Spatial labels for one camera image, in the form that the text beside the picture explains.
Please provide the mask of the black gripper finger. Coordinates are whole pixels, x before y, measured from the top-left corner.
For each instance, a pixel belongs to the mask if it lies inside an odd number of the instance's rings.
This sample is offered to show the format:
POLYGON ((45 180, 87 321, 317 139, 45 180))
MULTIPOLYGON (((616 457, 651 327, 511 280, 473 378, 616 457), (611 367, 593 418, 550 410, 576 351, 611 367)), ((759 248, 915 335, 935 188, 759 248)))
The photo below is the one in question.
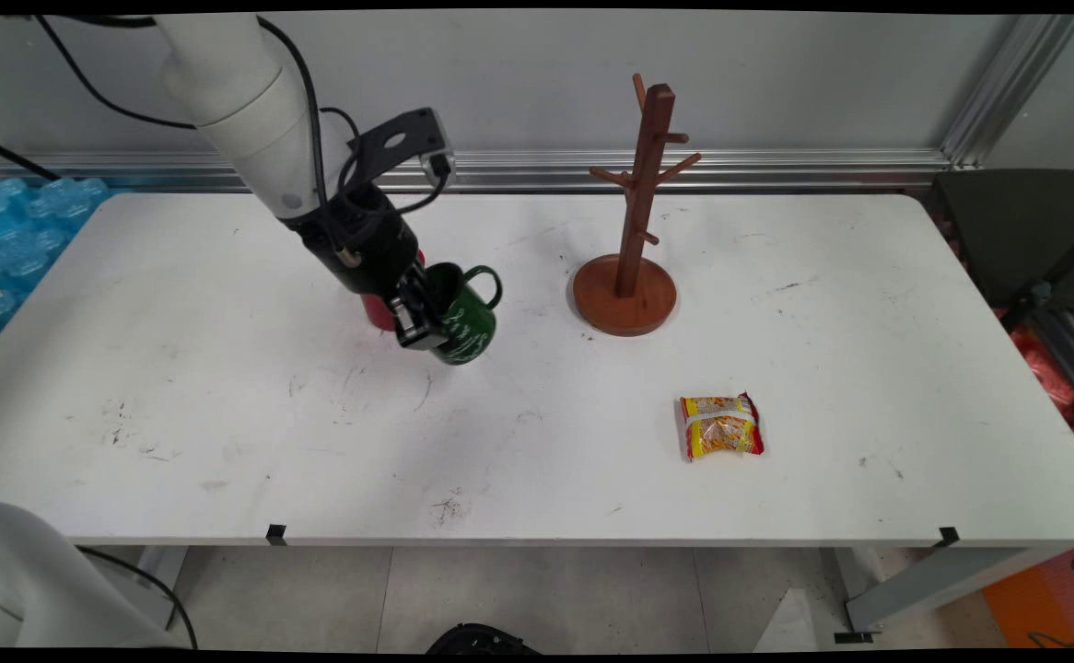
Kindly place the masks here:
POLYGON ((420 307, 430 313, 444 309, 442 282, 437 282, 424 265, 411 265, 411 288, 420 307))
POLYGON ((411 275, 403 275, 395 286, 393 297, 387 299, 392 315, 395 338, 402 348, 411 351, 432 351, 449 340, 440 313, 430 313, 420 307, 411 288, 411 275))

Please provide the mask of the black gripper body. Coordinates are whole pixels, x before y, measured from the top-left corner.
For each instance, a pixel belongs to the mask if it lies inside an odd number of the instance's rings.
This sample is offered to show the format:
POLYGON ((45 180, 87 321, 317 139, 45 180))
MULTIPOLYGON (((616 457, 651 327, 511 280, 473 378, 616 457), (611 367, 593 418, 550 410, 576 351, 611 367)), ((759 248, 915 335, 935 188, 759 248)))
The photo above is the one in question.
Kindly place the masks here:
POLYGON ((335 194, 328 202, 328 215, 314 210, 288 218, 286 227, 297 232, 305 248, 352 293, 398 297, 401 282, 419 251, 413 230, 379 186, 352 186, 346 194, 376 214, 357 213, 335 194))

